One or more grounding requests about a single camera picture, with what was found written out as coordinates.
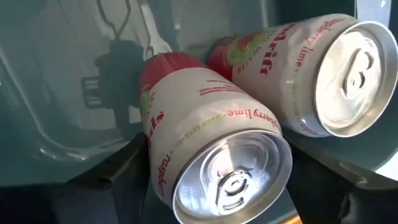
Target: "aluminum can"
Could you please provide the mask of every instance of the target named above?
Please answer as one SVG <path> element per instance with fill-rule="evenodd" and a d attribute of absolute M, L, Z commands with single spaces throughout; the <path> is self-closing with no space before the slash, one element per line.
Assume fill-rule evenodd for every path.
<path fill-rule="evenodd" d="M 290 146 L 260 102 L 183 53 L 153 58 L 140 88 L 152 184 L 180 223 L 246 223 L 282 193 Z"/>
<path fill-rule="evenodd" d="M 397 43 L 378 22 L 320 16 L 221 41 L 209 66 L 310 137 L 351 137 L 385 110 Z"/>

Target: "can body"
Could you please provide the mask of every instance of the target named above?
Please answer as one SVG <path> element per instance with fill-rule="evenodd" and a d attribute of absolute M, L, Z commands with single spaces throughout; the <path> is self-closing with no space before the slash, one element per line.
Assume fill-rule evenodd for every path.
<path fill-rule="evenodd" d="M 324 107 L 327 105 L 319 103 L 322 99 L 316 102 L 318 99 L 315 97 L 315 92 L 322 91 L 319 90 L 322 84 L 323 88 L 327 88 L 324 83 L 328 78 L 320 77 L 319 74 L 320 67 L 327 60 L 327 52 L 331 45 L 342 36 L 342 33 L 355 30 L 356 24 L 358 21 L 351 16 L 332 14 L 270 28 L 245 37 L 229 38 L 214 49 L 208 64 L 210 68 L 232 80 L 238 87 L 270 108 L 281 125 L 310 137 L 330 135 L 350 137 L 368 128 L 384 109 L 372 117 L 372 121 L 361 124 L 360 128 L 358 125 L 353 128 L 354 130 L 352 128 L 348 130 L 347 125 L 344 131 L 334 132 L 333 128 L 326 127 L 323 117 L 319 116 L 320 111 L 325 111 Z M 372 30 L 377 30 L 380 25 L 377 24 L 377 28 L 373 28 L 371 27 Z M 376 33 L 372 34 L 372 38 L 374 42 L 382 42 L 377 39 Z M 392 45 L 390 48 L 396 51 L 395 41 L 390 38 L 388 42 Z M 345 64 L 340 67 L 349 69 L 349 65 Z M 343 85 L 346 72 L 337 73 L 341 81 L 339 85 Z M 396 73 L 393 76 L 390 81 L 395 83 Z M 386 91 L 388 96 L 380 96 L 383 100 L 387 99 L 383 107 L 388 104 L 394 88 L 389 86 Z M 377 99 L 374 93 L 372 94 L 372 98 Z M 339 104 L 342 103 L 336 100 L 334 109 L 329 111 L 343 110 L 339 108 Z"/>
<path fill-rule="evenodd" d="M 211 211 L 199 212 L 198 216 L 184 215 L 184 209 L 180 208 L 184 202 L 177 201 L 176 197 L 181 195 L 179 186 L 191 181 L 182 180 L 188 171 L 190 174 L 185 175 L 186 178 L 201 179 L 200 186 L 194 191 L 202 194 L 201 187 L 211 188 L 201 176 L 202 164 L 197 163 L 198 167 L 192 164 L 200 154 L 206 153 L 209 144 L 229 135 L 261 130 L 276 140 L 280 146 L 279 157 L 284 160 L 278 173 L 281 183 L 278 187 L 282 192 L 291 170 L 290 148 L 282 138 L 275 116 L 264 105 L 221 75 L 180 53 L 153 58 L 144 69 L 140 86 L 141 116 L 150 146 L 152 183 L 156 194 L 173 208 L 180 222 L 211 223 L 214 217 L 224 217 L 223 212 Z M 280 192 L 273 195 L 275 199 Z M 211 207 L 213 199 L 207 200 L 211 201 L 206 202 L 207 207 Z"/>

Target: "can lid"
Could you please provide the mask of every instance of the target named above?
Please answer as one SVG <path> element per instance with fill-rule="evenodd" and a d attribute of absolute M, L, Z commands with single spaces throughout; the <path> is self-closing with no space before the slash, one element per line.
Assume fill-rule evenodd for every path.
<path fill-rule="evenodd" d="M 397 43 L 377 22 L 347 28 L 320 65 L 315 106 L 332 135 L 350 137 L 368 129 L 385 110 L 397 82 Z"/>
<path fill-rule="evenodd" d="M 246 223 L 278 198 L 292 168 L 287 142 L 265 130 L 231 133 L 193 159 L 174 190 L 182 223 Z"/>

